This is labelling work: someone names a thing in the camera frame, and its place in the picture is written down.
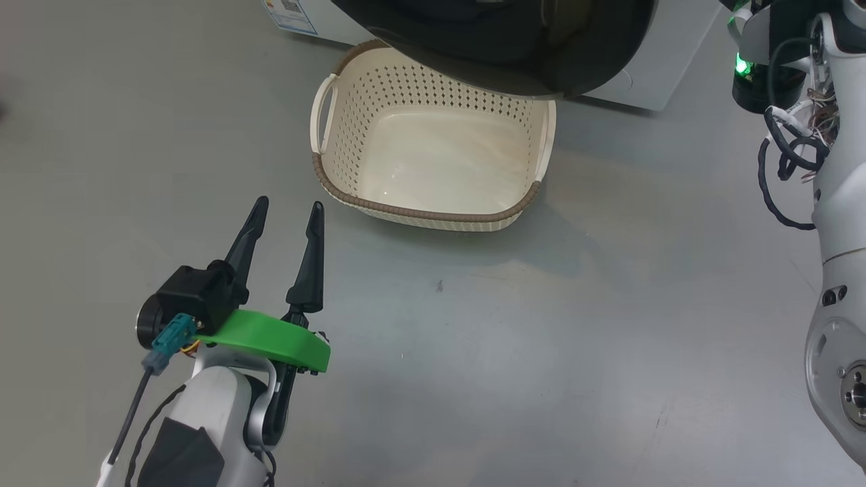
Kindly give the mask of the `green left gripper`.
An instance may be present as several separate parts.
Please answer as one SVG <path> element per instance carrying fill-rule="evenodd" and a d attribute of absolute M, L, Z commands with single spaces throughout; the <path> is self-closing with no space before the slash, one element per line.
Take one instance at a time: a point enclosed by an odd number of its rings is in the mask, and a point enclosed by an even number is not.
<path fill-rule="evenodd" d="M 267 196 L 256 199 L 226 256 L 225 262 L 234 269 L 234 302 L 247 302 L 250 298 L 248 275 L 256 243 L 264 231 L 268 209 Z M 306 315 L 315 314 L 323 308 L 325 210 L 319 201 L 312 206 L 305 235 L 305 254 L 294 284 L 286 296 L 286 302 L 290 305 L 286 314 L 287 323 L 263 312 L 236 309 L 219 330 L 210 335 L 201 330 L 197 333 L 197 340 L 205 344 L 228 346 L 310 373 L 327 372 L 332 352 L 329 343 L 315 332 L 293 324 L 306 323 Z"/>

